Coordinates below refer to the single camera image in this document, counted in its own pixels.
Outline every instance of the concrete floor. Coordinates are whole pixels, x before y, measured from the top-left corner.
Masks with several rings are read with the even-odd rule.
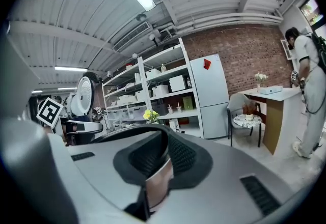
[[[303,139],[306,125],[307,117],[301,115],[299,129],[297,129],[297,137],[300,140]],[[323,145],[314,152],[311,159],[300,158],[294,151],[286,159],[275,158],[262,142],[260,148],[257,147],[258,133],[258,128],[254,129],[252,136],[249,136],[249,129],[235,130],[233,133],[233,147],[244,151],[272,172],[276,173],[294,192],[299,191],[307,184],[316,180],[316,177],[318,177],[326,162],[326,132],[323,133]],[[227,138],[218,139],[214,142],[230,145],[230,140]]]

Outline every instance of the small round table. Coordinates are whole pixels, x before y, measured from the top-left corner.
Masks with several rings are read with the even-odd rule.
[[[262,122],[261,118],[257,115],[254,115],[254,118],[252,121],[247,120],[246,115],[238,115],[235,118],[233,118],[233,121],[237,125],[245,127],[245,128],[252,128],[252,127],[258,126]]]

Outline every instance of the white refrigerator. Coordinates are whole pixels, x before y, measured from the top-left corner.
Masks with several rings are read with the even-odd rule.
[[[205,69],[205,59],[210,66]],[[223,67],[218,54],[190,61],[200,112],[203,122],[204,138],[227,136],[227,111],[229,93]]]

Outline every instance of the backpack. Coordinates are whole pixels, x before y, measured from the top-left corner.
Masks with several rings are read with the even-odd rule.
[[[326,74],[326,43],[325,39],[322,37],[317,36],[315,33],[310,33],[308,36],[312,39],[314,42],[317,51],[318,51],[318,57],[319,57],[319,63],[318,66],[322,68],[324,73]]]

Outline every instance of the table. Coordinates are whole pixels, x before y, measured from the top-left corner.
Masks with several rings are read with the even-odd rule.
[[[237,125],[245,127],[245,128],[252,128],[252,127],[255,127],[255,126],[258,126],[261,124],[261,118],[260,118],[260,116],[257,116],[257,115],[254,115],[254,118],[252,121],[247,120],[246,115],[238,115],[235,118],[233,118],[233,121]]]
[[[283,88],[283,91],[264,95],[257,88],[241,91],[249,98],[266,103],[266,114],[261,114],[265,124],[263,144],[274,155],[288,158],[291,144],[296,141],[296,130],[301,114],[301,90]]]

